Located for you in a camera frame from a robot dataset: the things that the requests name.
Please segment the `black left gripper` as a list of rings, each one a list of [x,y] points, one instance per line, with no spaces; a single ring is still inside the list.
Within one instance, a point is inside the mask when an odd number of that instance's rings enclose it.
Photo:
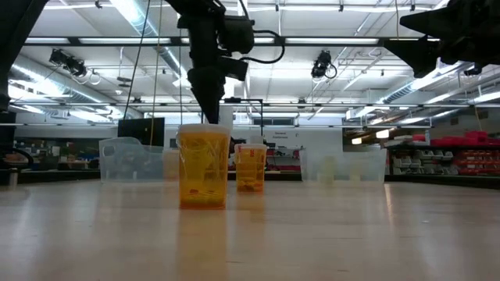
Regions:
[[[209,123],[218,123],[220,100],[225,95],[224,84],[227,78],[244,81],[248,72],[248,63],[231,57],[219,56],[207,66],[194,66],[187,72],[191,91]],[[217,82],[212,89],[201,82]]]

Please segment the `silver ceiling air duct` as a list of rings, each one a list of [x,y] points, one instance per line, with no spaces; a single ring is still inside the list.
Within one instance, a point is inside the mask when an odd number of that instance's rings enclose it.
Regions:
[[[181,65],[179,59],[173,53],[173,49],[166,46],[159,46],[158,37],[161,34],[160,27],[162,20],[160,14],[154,18],[152,14],[153,0],[110,0],[111,4],[118,10],[124,19],[139,34],[145,37],[154,37],[153,49],[157,52],[168,68],[172,71],[175,87],[191,86],[188,81],[187,71]]]

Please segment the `clear plastic bin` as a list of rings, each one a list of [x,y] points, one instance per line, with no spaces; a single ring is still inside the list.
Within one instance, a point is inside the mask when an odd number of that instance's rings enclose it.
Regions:
[[[99,168],[103,183],[160,183],[163,152],[171,148],[143,145],[133,137],[99,141]]]
[[[388,152],[376,151],[299,151],[302,180],[333,184],[335,182],[383,183]]]

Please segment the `white wall sign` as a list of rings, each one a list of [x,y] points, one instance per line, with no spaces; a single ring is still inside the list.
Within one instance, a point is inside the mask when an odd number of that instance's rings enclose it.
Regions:
[[[287,148],[342,149],[342,132],[328,128],[278,128],[264,130],[266,141]]]

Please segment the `orange pill bottle white cap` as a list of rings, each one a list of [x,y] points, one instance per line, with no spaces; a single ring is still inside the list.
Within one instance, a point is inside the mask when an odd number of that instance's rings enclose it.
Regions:
[[[234,150],[237,191],[262,192],[267,146],[264,144],[236,144]]]

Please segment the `white pillar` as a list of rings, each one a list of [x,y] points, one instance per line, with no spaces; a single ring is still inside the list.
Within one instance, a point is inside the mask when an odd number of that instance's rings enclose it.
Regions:
[[[234,110],[232,106],[220,106],[219,124],[231,129],[234,125]]]

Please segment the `shelf of red storage bins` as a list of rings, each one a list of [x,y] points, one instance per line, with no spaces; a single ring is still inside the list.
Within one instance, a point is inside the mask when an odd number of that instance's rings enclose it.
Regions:
[[[420,150],[451,151],[457,176],[500,176],[500,139],[490,138],[485,131],[434,139],[428,149]]]

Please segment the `black monitor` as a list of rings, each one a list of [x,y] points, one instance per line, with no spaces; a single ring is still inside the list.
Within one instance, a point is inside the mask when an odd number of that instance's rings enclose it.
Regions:
[[[143,145],[164,146],[165,119],[126,119],[118,122],[118,137],[133,137]]]

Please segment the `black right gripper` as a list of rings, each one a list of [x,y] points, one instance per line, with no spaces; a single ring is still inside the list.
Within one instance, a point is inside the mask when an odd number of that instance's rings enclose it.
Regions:
[[[500,0],[449,0],[440,9],[403,16],[399,23],[431,37],[389,40],[384,47],[425,77],[441,61],[500,65]]]

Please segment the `rack of grey storage bins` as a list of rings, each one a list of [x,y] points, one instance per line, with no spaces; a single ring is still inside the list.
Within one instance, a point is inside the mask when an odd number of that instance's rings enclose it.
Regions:
[[[451,151],[394,150],[389,153],[388,173],[393,176],[445,175],[457,176]]]

